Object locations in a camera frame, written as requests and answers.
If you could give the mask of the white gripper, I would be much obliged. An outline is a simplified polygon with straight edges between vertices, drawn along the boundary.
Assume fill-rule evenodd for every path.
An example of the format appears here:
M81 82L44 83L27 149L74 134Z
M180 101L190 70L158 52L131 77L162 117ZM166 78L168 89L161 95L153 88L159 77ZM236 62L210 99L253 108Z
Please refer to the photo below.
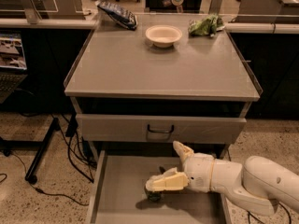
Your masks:
M146 182L146 190L151 192L188 189L197 192L210 192L211 176L214 164L212 155L195 153L179 141L173 142L173 149L183 162L183 171L171 168L161 175L153 175Z

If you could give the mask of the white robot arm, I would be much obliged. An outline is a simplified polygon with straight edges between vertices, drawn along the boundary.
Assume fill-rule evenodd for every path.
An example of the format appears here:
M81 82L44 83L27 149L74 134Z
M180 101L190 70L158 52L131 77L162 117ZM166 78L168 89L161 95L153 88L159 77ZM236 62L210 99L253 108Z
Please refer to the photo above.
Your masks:
M151 193L190 189L216 192L234 205L261 216L272 216L284 203L299 212L299 175L278 163L260 156L251 156L242 164L196 153L175 141L182 170L171 168L154 175L146 182Z

